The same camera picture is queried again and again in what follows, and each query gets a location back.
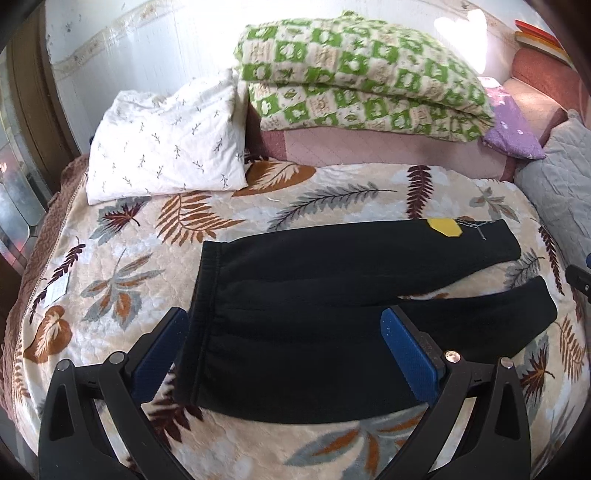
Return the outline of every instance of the purple cloth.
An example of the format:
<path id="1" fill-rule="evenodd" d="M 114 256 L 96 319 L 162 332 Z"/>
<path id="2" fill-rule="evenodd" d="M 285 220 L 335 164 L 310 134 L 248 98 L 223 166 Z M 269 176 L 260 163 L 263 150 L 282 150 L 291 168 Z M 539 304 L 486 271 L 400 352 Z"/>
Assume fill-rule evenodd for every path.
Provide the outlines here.
<path id="1" fill-rule="evenodd" d="M 482 142 L 510 157 L 525 160 L 545 158 L 540 142 L 531 131 L 513 97 L 500 85 L 488 87 L 485 84 L 484 87 L 495 111 L 496 125 L 486 133 Z"/>

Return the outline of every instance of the yellow patch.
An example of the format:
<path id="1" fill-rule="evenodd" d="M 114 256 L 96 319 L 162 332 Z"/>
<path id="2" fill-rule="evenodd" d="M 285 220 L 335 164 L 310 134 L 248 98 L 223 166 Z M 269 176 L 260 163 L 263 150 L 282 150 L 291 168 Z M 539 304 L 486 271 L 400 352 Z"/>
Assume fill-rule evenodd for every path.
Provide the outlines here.
<path id="1" fill-rule="evenodd" d="M 460 236 L 462 229 L 453 218 L 428 218 L 427 223 L 433 230 L 445 236 Z"/>

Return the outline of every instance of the metal screw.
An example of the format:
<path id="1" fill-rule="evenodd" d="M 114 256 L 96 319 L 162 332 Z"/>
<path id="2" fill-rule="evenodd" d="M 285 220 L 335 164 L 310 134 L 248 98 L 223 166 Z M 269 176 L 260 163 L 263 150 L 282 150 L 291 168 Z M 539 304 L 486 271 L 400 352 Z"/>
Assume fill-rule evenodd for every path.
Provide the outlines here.
<path id="1" fill-rule="evenodd" d="M 505 368 L 513 368 L 513 360 L 505 356 L 501 357 L 501 365 Z"/>
<path id="2" fill-rule="evenodd" d="M 453 350 L 448 350 L 447 352 L 445 352 L 445 360 L 452 364 L 458 363 L 460 361 L 460 358 L 462 358 L 462 356 Z"/>
<path id="3" fill-rule="evenodd" d="M 125 359 L 125 354 L 123 352 L 115 352 L 112 353 L 109 357 L 109 362 L 113 365 L 120 364 Z"/>
<path id="4" fill-rule="evenodd" d="M 63 372 L 64 370 L 67 370 L 69 366 L 70 366 L 70 361 L 67 358 L 64 358 L 63 360 L 60 360 L 57 363 L 57 369 L 60 372 Z"/>

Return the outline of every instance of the white pillow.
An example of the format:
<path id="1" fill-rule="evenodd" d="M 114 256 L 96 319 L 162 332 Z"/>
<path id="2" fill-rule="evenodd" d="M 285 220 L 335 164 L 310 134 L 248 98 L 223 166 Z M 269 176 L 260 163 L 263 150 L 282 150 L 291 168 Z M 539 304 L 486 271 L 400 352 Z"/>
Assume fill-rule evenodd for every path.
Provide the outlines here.
<path id="1" fill-rule="evenodd" d="M 244 188 L 247 92 L 238 90 L 227 69 L 169 98 L 120 92 L 90 147 L 88 203 Z"/>

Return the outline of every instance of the beige blanket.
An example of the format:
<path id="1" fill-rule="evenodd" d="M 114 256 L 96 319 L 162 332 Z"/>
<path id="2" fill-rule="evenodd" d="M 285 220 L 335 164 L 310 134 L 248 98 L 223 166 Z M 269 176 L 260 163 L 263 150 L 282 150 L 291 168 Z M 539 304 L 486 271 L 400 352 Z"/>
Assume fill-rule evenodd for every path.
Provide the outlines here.
<path id="1" fill-rule="evenodd" d="M 7 392 L 15 420 L 37 450 L 40 416 L 56 363 L 103 362 L 127 351 L 171 306 L 188 308 L 204 240 L 328 223 L 429 217 L 503 218 L 522 258 L 470 275 L 428 296 L 506 290 L 542 275 L 557 320 L 515 358 L 539 471 L 577 419 L 589 389 L 581 319 L 557 248 L 534 208 L 511 183 L 471 180 L 440 167 L 363 164 L 314 168 L 268 161 L 250 166 L 239 192 L 193 192 L 90 207 L 83 177 L 49 262 L 20 318 Z M 307 248 L 294 255 L 305 255 Z M 47 307 L 48 283 L 69 275 L 67 293 Z M 424 407 L 339 424 L 264 424 L 173 404 L 174 374 L 144 406 L 155 431 L 195 478 L 371 479 L 404 444 Z M 115 451 L 127 452 L 106 409 Z M 463 415 L 467 420 L 469 405 Z M 461 430 L 456 426 L 456 442 Z M 437 465 L 451 457 L 454 442 Z"/>

